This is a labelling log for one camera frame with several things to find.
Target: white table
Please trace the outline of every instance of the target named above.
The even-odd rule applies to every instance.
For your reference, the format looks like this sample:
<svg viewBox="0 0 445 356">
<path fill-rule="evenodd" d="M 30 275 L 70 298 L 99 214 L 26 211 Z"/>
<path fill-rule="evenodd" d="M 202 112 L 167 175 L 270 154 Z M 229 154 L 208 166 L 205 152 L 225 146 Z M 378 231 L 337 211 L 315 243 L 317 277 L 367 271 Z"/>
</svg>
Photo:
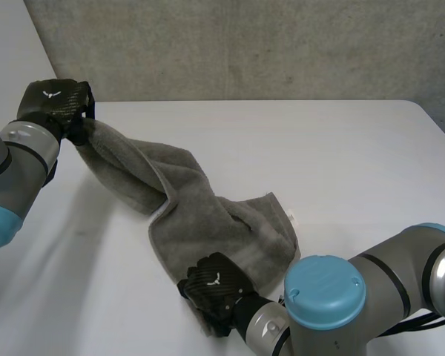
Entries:
<svg viewBox="0 0 445 356">
<path fill-rule="evenodd" d="M 445 225 L 445 135 L 411 102 L 100 103 L 97 117 L 188 149 L 218 195 L 273 191 L 295 214 L 304 256 L 349 258 L 410 225 Z M 252 355 L 236 332 L 203 335 L 149 222 L 65 142 L 56 178 L 0 249 L 0 356 Z M 370 351 L 445 356 L 445 326 Z"/>
</svg>

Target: black cable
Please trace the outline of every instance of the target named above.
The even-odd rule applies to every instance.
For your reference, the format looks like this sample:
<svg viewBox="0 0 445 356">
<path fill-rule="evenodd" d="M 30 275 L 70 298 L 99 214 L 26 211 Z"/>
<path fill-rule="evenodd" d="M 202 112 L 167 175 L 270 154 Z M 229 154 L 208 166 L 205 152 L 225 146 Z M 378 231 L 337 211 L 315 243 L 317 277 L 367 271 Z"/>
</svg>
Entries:
<svg viewBox="0 0 445 356">
<path fill-rule="evenodd" d="M 430 322 L 435 321 L 440 318 L 441 318 L 441 316 L 437 315 L 435 313 L 428 313 L 425 315 L 421 315 L 420 317 L 415 317 L 411 320 L 403 321 L 397 325 L 394 325 L 392 328 L 390 328 L 389 330 L 386 330 L 381 335 L 379 335 L 379 337 L 399 334 L 401 332 L 407 332 L 411 329 L 421 327 L 427 323 L 430 323 Z"/>
<path fill-rule="evenodd" d="M 408 332 L 421 332 L 423 330 L 430 330 L 433 328 L 438 328 L 439 326 L 443 326 L 443 325 L 445 325 L 445 320 L 439 321 L 437 323 L 429 324 L 429 325 L 422 325 L 422 326 L 419 326 L 417 328 L 413 328 L 413 329 L 410 329 L 407 331 Z"/>
</svg>

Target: white tag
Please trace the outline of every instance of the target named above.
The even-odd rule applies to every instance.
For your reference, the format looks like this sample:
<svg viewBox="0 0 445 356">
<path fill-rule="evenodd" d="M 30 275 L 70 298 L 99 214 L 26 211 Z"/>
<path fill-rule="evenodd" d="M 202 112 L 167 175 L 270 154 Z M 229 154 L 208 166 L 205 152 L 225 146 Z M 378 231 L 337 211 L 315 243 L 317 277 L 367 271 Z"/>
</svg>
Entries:
<svg viewBox="0 0 445 356">
<path fill-rule="evenodd" d="M 298 227 L 298 221 L 297 221 L 297 219 L 295 218 L 295 214 L 294 214 L 294 212 L 292 211 L 292 210 L 286 210 L 286 212 L 285 212 L 286 214 L 287 214 L 287 217 L 288 217 L 288 219 L 290 220 L 290 223 L 291 223 L 291 225 L 294 227 L 294 228 L 296 228 L 296 227 Z"/>
</svg>

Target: concrete wall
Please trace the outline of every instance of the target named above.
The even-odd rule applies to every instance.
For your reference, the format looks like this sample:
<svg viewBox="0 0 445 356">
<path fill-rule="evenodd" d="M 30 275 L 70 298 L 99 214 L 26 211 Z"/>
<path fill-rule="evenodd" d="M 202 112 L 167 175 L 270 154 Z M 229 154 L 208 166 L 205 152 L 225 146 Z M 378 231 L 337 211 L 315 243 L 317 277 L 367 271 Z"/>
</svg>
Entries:
<svg viewBox="0 0 445 356">
<path fill-rule="evenodd" d="M 409 99 L 445 131 L 445 0 L 25 0 L 101 101 Z"/>
</svg>

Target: gray towel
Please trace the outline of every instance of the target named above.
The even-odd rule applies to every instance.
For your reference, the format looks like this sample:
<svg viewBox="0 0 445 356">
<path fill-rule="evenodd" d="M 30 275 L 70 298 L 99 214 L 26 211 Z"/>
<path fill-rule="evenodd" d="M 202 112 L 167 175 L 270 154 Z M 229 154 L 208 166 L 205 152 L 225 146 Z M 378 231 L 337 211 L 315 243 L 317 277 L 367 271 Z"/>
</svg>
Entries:
<svg viewBox="0 0 445 356">
<path fill-rule="evenodd" d="M 105 187 L 143 214 L 168 201 L 149 235 L 175 282 L 186 277 L 189 266 L 216 251 L 239 265 L 259 290 L 280 281 L 298 247 L 273 193 L 243 202 L 216 197 L 188 151 L 128 139 L 92 119 L 85 119 L 85 130 L 89 142 L 77 150 Z"/>
</svg>

